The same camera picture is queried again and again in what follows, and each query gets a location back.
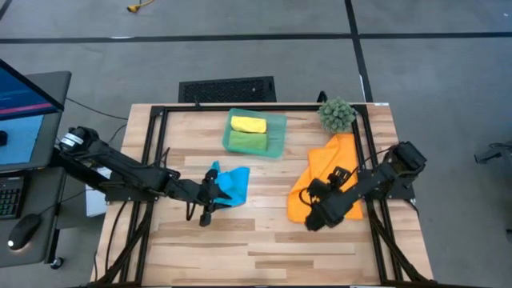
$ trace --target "orange towel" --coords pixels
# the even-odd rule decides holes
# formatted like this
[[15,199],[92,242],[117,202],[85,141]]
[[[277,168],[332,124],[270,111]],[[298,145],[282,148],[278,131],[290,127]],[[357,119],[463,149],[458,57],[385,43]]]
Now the orange towel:
[[[298,195],[302,189],[310,185],[314,178],[327,182],[327,176],[333,172],[336,166],[340,166],[350,172],[358,166],[354,135],[336,134],[323,148],[310,150],[308,161],[310,165],[302,172],[301,177],[291,189],[290,195],[288,195],[288,219],[292,222],[304,223],[306,216],[310,214],[311,208],[302,203]],[[357,181],[357,175],[352,175],[342,186],[342,190],[346,191]],[[306,202],[309,201],[306,192],[302,193],[302,197]],[[362,219],[360,200],[354,204],[354,207],[345,215],[345,218]]]

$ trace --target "wooden tabletop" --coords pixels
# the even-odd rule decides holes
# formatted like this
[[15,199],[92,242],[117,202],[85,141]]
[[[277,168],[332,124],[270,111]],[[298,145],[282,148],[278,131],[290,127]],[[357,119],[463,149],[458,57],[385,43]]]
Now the wooden tabletop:
[[[150,108],[150,104],[136,104],[130,112],[122,152],[137,160],[142,156]],[[395,144],[398,139],[390,108],[368,104],[368,111],[377,151]],[[324,146],[331,135],[322,130],[315,112],[279,113],[288,118],[281,159],[225,151],[222,135],[227,112],[170,113],[164,143],[164,149],[170,147],[168,167],[180,171],[182,178],[200,181],[216,160],[223,170],[249,166],[250,184],[247,202],[215,212],[208,227],[198,225],[202,209],[187,222],[184,202],[158,200],[151,223],[144,286],[378,284],[366,214],[362,221],[345,220],[333,229],[316,233],[287,219],[286,197],[307,166],[307,151]],[[367,156],[363,132],[362,142]],[[398,246],[420,273],[431,278],[416,212],[404,201],[388,203]],[[114,203],[106,213],[97,255],[100,276],[105,271],[106,245],[120,206],[121,203]],[[110,264],[124,247],[130,213],[129,203],[114,233]],[[383,248],[388,278],[392,279],[389,253],[385,245]],[[130,263],[129,279],[134,278],[137,254],[138,248]]]

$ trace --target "gray carpet floor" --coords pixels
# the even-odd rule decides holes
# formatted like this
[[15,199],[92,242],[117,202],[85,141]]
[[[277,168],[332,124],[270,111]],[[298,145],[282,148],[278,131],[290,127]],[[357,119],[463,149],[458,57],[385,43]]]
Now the gray carpet floor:
[[[157,0],[128,14],[133,3],[14,0],[0,20],[0,38],[350,32],[340,0]],[[508,1],[353,3],[360,33],[512,31]],[[512,171],[500,161],[477,165],[473,154],[512,139],[512,38],[362,40],[362,49],[374,100],[390,103],[400,139],[428,158],[414,187],[435,278],[510,287]],[[69,97],[123,117],[133,103],[176,102],[179,82],[215,78],[272,75],[279,102],[311,102],[320,90],[363,101],[352,41],[345,39],[1,44],[0,58],[24,74],[69,70]],[[59,134],[81,125],[109,138],[122,124],[68,102]],[[0,287],[88,282],[101,227],[95,218],[64,230],[63,268],[2,268]]]

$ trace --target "green tray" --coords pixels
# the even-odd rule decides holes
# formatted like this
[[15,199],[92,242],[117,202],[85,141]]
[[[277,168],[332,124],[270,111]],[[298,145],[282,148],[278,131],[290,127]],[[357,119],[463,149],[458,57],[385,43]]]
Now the green tray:
[[[230,147],[230,134],[233,130],[231,128],[231,117],[233,116],[245,116],[245,117],[254,117],[254,118],[262,118],[266,120],[266,136],[267,145],[266,151],[255,150],[255,149],[244,149],[237,147]],[[257,112],[251,110],[243,110],[233,108],[230,110],[227,116],[226,128],[224,130],[224,137],[222,138],[222,145],[226,150],[232,152],[246,153],[246,154],[256,154],[261,156],[267,156],[272,158],[277,158],[282,155],[282,152],[285,149],[285,135],[286,135],[286,116],[280,114],[272,114],[265,112]]]

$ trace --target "monitor screen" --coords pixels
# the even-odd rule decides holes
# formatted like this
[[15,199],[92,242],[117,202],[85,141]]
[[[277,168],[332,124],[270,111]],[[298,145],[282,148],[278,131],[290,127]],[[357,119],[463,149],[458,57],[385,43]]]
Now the monitor screen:
[[54,102],[12,68],[0,66],[0,120],[57,112]]

